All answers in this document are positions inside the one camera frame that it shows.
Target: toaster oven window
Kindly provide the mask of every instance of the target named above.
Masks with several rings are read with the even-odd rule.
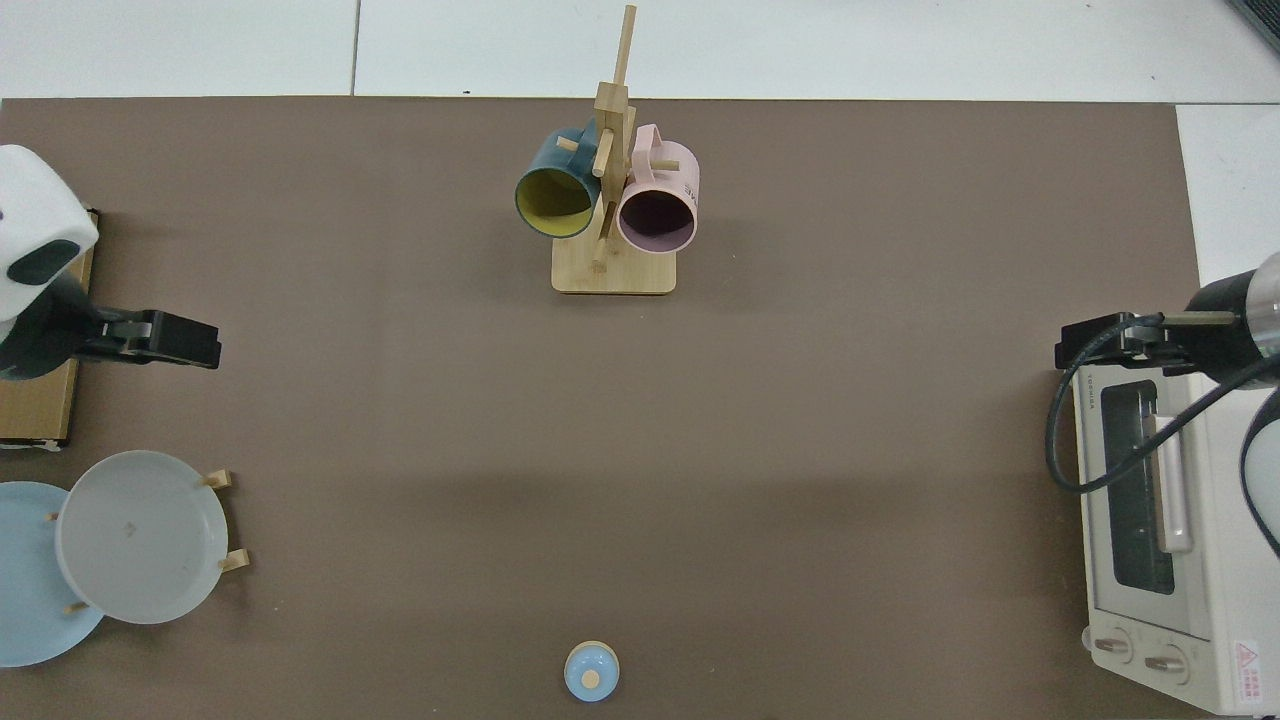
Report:
[[[1143,418],[1156,411],[1156,383],[1111,386],[1101,393],[1107,468],[1146,441]],[[1111,565],[1121,585],[1172,594],[1174,557],[1156,541],[1156,488],[1151,460],[1106,488],[1111,515]]]

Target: black cable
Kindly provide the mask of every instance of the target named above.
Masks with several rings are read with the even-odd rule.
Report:
[[[1071,378],[1075,377],[1075,373],[1084,366],[1084,364],[1091,356],[1093,356],[1094,352],[1098,351],[1098,348],[1115,340],[1129,328],[1153,328],[1160,327],[1164,322],[1164,314],[1156,313],[1155,315],[1142,315],[1116,323],[1085,343],[1075,357],[1071,359],[1071,364],[1062,373],[1062,380],[1057,386],[1057,392],[1053,393],[1053,402],[1050,404],[1048,420],[1044,425],[1044,462],[1048,465],[1050,478],[1052,478],[1053,483],[1066,492],[1074,495],[1088,495],[1096,489],[1101,489],[1115,483],[1123,478],[1125,473],[1133,469],[1134,465],[1146,460],[1147,456],[1155,452],[1156,448],[1160,447],[1166,439],[1174,437],[1174,433],[1181,430],[1187,423],[1190,423],[1196,419],[1196,416],[1204,410],[1208,410],[1211,405],[1221,400],[1224,395],[1249,383],[1251,380],[1256,380],[1272,370],[1280,369],[1280,355],[1263,357],[1262,360],[1245,366],[1174,416],[1167,425],[1147,438],[1147,442],[1134,448],[1133,452],[1126,455],[1120,462],[1116,462],[1115,466],[1110,468],[1102,477],[1087,483],[1073,483],[1062,474],[1062,468],[1057,462],[1057,423],[1062,414],[1062,404],[1066,400],[1066,393],[1071,389]]]

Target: warning label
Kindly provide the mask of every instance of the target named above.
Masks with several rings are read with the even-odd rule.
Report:
[[[1242,703],[1262,702],[1262,660],[1257,642],[1235,643],[1235,689]]]

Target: white plate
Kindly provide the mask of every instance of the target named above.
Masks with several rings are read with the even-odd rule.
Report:
[[[227,516],[201,474],[132,450],[88,469],[58,518],[58,564],[84,602],[125,623],[165,623],[200,605],[227,557]]]

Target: pink mug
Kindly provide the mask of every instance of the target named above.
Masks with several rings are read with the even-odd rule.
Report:
[[[622,238],[645,252],[675,252],[698,232],[698,158],[663,141],[658,126],[640,126],[631,174],[618,201]]]

